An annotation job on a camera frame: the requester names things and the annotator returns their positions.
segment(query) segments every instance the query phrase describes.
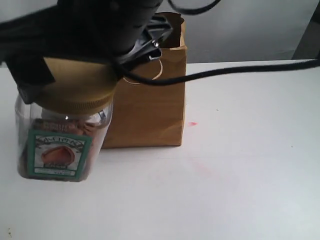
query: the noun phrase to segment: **paper bag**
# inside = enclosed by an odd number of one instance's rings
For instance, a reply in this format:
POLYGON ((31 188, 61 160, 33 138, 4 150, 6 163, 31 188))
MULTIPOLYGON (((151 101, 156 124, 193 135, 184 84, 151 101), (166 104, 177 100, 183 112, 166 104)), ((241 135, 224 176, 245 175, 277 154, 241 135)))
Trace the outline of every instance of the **paper bag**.
MULTIPOLYGON (((185 23, 180 14, 165 15, 173 33, 162 44, 159 60, 138 67, 134 73, 155 80, 186 75, 185 23)), ((116 87, 114 110, 103 148, 181 146, 185 112, 185 84, 147 86, 122 79, 116 87)))

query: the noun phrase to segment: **pink smudge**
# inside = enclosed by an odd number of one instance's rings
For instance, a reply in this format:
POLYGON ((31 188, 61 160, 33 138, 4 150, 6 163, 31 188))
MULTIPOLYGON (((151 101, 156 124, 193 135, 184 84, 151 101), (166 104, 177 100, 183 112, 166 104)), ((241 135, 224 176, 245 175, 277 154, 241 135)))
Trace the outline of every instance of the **pink smudge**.
POLYGON ((197 125, 198 125, 198 123, 197 122, 193 122, 193 121, 188 123, 189 127, 194 127, 194 126, 197 126, 197 125))

